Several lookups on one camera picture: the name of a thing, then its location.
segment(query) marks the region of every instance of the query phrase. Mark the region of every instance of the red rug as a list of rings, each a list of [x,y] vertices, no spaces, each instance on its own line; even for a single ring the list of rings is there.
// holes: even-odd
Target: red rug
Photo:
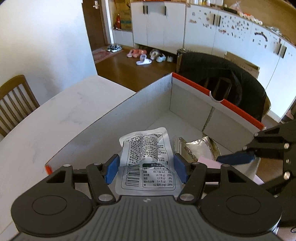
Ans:
[[[113,53],[113,52],[107,51],[106,49],[107,49],[107,47],[102,47],[102,48],[92,51],[95,64],[121,52],[121,50],[120,50],[120,51]]]

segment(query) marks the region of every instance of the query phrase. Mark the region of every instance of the open box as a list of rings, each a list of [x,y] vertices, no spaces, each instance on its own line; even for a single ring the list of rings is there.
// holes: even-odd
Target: open box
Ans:
[[[175,137],[186,141],[211,137],[222,155],[240,151],[264,126],[227,100],[216,101],[210,91],[172,73],[140,90],[102,116],[47,164],[55,171],[63,164],[82,169],[94,162],[105,163],[122,147],[119,138],[134,131],[165,127],[172,150]],[[259,158],[236,168],[253,179]]]

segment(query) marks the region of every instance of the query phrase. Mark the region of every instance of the brown door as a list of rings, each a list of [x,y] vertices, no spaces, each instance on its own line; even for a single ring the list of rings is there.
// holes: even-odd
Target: brown door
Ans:
[[[83,0],[82,8],[91,50],[105,46],[100,0]]]

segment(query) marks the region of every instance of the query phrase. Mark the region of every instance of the white marble table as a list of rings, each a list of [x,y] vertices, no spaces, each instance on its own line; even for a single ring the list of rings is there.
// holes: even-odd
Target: white marble table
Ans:
[[[13,201],[46,177],[45,163],[134,93],[103,77],[90,76],[40,106],[0,142],[0,233],[12,221]]]

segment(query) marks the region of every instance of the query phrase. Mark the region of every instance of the barcode number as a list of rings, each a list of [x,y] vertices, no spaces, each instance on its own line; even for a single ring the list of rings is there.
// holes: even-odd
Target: barcode number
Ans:
[[[129,166],[126,173],[125,185],[138,187],[140,183],[140,166]]]

